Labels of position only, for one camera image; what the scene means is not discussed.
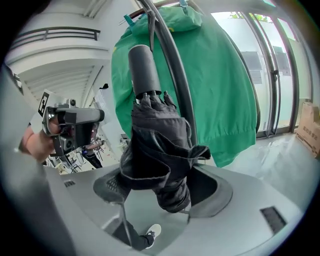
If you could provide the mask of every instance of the green cloth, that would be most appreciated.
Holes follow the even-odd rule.
[[[257,111],[246,69],[213,17],[191,7],[159,9],[180,53],[189,83],[198,144],[209,146],[215,164],[230,164],[241,151],[256,143]],[[135,95],[128,52],[149,45],[147,16],[128,28],[116,43],[111,63],[115,111],[123,131],[131,135],[131,110]],[[155,36],[153,57],[162,91],[177,98],[170,72]]]

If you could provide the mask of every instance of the gray surface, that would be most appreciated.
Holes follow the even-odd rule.
[[[94,182],[113,171],[119,165],[99,168],[94,171],[84,171],[61,175],[63,182],[74,181],[75,185],[67,188],[74,202],[87,214],[90,219],[100,228],[105,229],[111,221],[110,216],[120,216],[120,206],[110,205],[96,195],[93,190]]]
[[[200,165],[227,180],[233,187],[230,203],[212,218],[191,218],[173,244],[159,255],[234,256],[264,246],[269,255],[293,230],[302,217],[299,208],[270,185],[248,175]],[[273,236],[260,209],[275,206],[288,225]]]
[[[296,138],[285,134],[258,139],[225,169],[270,184],[306,211],[320,179],[320,161]]]
[[[143,251],[148,255],[156,255],[170,245],[188,224],[187,214],[172,214],[161,209],[152,190],[132,190],[124,208],[127,220],[140,235],[145,235],[153,224],[161,225],[162,232],[156,238],[153,247]]]

